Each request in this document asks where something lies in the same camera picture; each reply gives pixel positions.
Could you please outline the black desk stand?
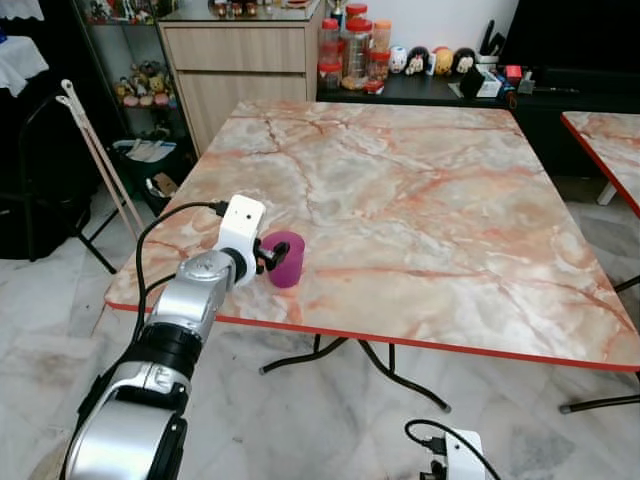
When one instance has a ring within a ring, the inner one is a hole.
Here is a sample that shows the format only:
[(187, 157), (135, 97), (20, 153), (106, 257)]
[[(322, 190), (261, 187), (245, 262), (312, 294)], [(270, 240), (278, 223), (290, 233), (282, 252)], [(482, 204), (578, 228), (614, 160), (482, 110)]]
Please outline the black desk stand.
[(497, 26), (497, 22), (494, 19), (490, 19), (489, 23), (486, 24), (485, 35), (479, 49), (479, 55), (483, 56), (483, 58), (497, 56), (504, 42), (506, 42), (506, 37), (503, 36), (502, 32), (497, 31), (495, 26)]

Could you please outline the black folding chair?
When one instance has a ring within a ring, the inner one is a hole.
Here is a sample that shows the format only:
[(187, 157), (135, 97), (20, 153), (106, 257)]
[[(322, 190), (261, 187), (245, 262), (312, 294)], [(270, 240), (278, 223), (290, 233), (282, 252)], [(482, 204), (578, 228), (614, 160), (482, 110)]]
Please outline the black folding chair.
[(76, 239), (116, 273), (84, 233), (101, 179), (72, 114), (50, 93), (17, 120), (0, 131), (0, 259), (35, 262)]

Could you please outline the dark floor basket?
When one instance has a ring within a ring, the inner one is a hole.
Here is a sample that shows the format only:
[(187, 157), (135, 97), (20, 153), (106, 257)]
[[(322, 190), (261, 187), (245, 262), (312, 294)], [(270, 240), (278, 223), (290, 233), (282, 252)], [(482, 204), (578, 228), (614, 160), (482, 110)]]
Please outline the dark floor basket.
[(188, 152), (172, 141), (118, 140), (108, 152), (148, 195), (159, 198), (172, 197), (192, 168)]

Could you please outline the purple plastic cup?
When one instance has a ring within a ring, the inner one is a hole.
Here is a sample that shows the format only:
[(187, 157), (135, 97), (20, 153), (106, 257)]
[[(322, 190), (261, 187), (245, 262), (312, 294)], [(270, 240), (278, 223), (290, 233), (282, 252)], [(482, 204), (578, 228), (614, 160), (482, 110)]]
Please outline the purple plastic cup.
[(291, 248), (287, 252), (279, 252), (282, 261), (274, 271), (268, 271), (268, 278), (276, 288), (292, 288), (300, 283), (303, 261), (305, 261), (305, 239), (292, 230), (278, 230), (270, 233), (262, 238), (262, 242), (268, 244), (269, 238), (284, 238), (291, 242)]

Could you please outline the glass display shelf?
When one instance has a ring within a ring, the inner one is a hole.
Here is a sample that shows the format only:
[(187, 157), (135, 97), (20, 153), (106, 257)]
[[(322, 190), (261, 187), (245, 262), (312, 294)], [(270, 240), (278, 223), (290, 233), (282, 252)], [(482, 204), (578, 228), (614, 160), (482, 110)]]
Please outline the glass display shelf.
[[(188, 152), (193, 168), (192, 134), (157, 27), (157, 15), (174, 12), (180, 0), (72, 1), (95, 60), (99, 91), (108, 96), (108, 110), (95, 122), (100, 140), (106, 148), (134, 138), (172, 141)], [(134, 200), (155, 214), (164, 210), (169, 198), (148, 195), (122, 163), (111, 160)]]

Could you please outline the black television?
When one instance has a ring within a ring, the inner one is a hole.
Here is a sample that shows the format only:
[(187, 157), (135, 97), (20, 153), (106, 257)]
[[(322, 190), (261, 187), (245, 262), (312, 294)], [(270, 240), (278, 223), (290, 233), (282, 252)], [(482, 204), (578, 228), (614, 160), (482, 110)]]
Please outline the black television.
[(640, 12), (632, 0), (518, 0), (504, 64), (635, 72)]

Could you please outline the marble top folding table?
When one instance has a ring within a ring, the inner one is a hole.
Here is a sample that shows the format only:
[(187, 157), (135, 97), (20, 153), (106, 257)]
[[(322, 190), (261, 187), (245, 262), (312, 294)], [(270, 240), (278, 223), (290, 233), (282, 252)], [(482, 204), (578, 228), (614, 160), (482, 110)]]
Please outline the marble top folding table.
[(563, 111), (561, 119), (639, 218), (640, 115)]
[(266, 326), (614, 372), (640, 338), (507, 111), (243, 101), (143, 246), (150, 280), (214, 246), (207, 201), (265, 207), (305, 242), (300, 283), (256, 278), (220, 308)]

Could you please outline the yellow round figurine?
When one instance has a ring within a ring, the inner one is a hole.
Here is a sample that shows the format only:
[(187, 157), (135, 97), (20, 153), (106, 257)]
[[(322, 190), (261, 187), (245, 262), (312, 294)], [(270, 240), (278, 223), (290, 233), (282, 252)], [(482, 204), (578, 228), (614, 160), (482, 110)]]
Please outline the yellow round figurine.
[(452, 72), (454, 52), (449, 47), (435, 47), (431, 51), (431, 73), (434, 76), (449, 76)]

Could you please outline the small jar red lid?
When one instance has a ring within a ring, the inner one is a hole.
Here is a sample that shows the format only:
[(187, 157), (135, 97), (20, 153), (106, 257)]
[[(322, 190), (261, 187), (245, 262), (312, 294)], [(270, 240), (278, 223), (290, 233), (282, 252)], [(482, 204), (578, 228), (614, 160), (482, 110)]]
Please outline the small jar red lid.
[(317, 90), (334, 91), (342, 87), (343, 65), (339, 61), (329, 61), (317, 65)]

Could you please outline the white cloth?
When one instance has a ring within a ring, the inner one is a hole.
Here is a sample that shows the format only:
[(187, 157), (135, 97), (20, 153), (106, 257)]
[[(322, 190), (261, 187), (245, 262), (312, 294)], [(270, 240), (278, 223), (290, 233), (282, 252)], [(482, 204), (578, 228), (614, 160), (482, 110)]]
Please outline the white cloth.
[(18, 97), (31, 79), (49, 64), (31, 37), (8, 36), (0, 41), (0, 90)]

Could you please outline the large clear jar red lid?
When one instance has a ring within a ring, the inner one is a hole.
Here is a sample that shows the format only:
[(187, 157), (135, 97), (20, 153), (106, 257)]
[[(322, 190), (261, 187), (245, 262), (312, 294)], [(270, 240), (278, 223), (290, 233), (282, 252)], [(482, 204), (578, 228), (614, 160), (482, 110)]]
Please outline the large clear jar red lid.
[(347, 19), (346, 29), (342, 33), (343, 70), (340, 87), (343, 90), (364, 90), (372, 35), (372, 22), (366, 17)]

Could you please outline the light wooden cabinet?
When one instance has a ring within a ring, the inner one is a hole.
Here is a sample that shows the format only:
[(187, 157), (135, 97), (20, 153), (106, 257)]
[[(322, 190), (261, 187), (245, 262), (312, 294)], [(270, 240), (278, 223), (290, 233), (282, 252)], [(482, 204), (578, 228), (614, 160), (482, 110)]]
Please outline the light wooden cabinet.
[(255, 15), (219, 15), (209, 0), (183, 0), (157, 20), (197, 154), (243, 100), (315, 100), (326, 0), (270, 8), (282, 3), (259, 0)]

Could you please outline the black round figurine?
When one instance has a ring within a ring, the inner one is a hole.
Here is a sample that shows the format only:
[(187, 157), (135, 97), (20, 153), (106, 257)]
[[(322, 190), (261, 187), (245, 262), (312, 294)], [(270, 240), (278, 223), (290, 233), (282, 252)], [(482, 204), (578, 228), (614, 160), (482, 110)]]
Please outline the black round figurine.
[(461, 47), (454, 51), (452, 70), (456, 76), (465, 76), (476, 63), (476, 52), (470, 47)]
[(404, 65), (404, 76), (417, 76), (417, 74), (429, 74), (430, 52), (425, 47), (413, 47), (407, 54), (406, 65)]

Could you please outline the beige wooden folding rack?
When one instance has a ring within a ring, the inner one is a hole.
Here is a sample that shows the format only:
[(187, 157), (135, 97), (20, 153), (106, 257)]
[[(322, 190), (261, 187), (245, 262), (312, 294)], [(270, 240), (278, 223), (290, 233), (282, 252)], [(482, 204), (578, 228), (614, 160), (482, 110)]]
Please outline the beige wooden folding rack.
[(122, 178), (120, 178), (113, 163), (111, 163), (108, 152), (102, 146), (91, 120), (88, 119), (87, 111), (84, 110), (82, 102), (79, 101), (79, 96), (73, 83), (69, 79), (63, 79), (60, 82), (60, 86), (65, 93), (64, 95), (56, 96), (55, 100), (61, 102), (73, 115), (74, 122), (78, 125), (79, 132), (82, 133), (84, 143), (90, 148), (96, 168), (99, 169), (101, 178), (104, 179), (111, 201), (116, 206), (116, 212), (124, 220), (125, 229), (131, 233), (134, 241), (137, 241), (140, 238), (141, 230), (145, 228), (145, 225), (142, 224), (140, 212), (138, 212), (131, 196), (125, 189)]

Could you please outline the jar with orange lid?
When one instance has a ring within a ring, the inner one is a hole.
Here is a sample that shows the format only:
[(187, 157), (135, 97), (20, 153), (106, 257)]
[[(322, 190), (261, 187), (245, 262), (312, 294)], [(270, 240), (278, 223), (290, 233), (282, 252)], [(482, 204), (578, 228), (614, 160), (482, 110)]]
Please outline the jar with orange lid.
[(369, 44), (370, 52), (390, 51), (390, 33), (392, 33), (392, 26), (393, 22), (389, 19), (376, 19), (375, 22), (372, 23)]

